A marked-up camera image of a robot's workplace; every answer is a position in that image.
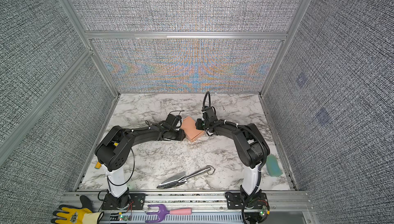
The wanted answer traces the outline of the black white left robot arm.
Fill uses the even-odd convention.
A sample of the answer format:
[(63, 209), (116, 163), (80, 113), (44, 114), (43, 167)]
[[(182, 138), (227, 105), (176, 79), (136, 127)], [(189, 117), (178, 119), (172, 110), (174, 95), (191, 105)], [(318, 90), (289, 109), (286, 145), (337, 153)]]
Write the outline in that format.
[(145, 121), (142, 128), (114, 126), (95, 148), (95, 156), (104, 167), (108, 183), (108, 193), (116, 199), (128, 192), (127, 183), (131, 178), (124, 176), (124, 164), (133, 146), (153, 141), (183, 141), (185, 131), (181, 129), (180, 114), (169, 113), (165, 120), (156, 123)]

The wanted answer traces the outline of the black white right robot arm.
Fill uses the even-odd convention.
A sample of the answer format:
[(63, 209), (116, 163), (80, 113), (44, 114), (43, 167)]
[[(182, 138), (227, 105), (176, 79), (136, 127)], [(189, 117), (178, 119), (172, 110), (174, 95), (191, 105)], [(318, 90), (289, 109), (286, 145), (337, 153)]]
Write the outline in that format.
[(244, 165), (244, 178), (240, 191), (244, 201), (250, 201), (260, 190), (262, 168), (270, 155), (270, 148), (254, 123), (241, 125), (225, 119), (218, 119), (211, 104), (211, 95), (205, 93), (202, 118), (196, 122), (196, 129), (208, 136), (224, 136), (234, 141), (239, 159)]

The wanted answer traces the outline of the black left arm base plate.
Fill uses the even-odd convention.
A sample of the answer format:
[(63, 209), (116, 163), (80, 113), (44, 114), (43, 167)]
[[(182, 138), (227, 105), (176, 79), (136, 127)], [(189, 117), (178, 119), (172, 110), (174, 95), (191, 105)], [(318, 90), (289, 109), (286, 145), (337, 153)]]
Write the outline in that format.
[(142, 210), (145, 203), (145, 193), (124, 193), (119, 198), (107, 193), (102, 204), (102, 210)]

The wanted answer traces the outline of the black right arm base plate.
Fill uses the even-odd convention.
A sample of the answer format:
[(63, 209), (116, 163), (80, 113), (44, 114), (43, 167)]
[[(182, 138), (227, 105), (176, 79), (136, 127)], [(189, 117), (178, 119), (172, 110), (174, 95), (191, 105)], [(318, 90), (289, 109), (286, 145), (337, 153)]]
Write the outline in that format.
[[(230, 210), (241, 210), (244, 206), (247, 195), (244, 192), (225, 192), (227, 208)], [(262, 209), (269, 208), (266, 193), (258, 190), (256, 194), (249, 200), (246, 209)]]

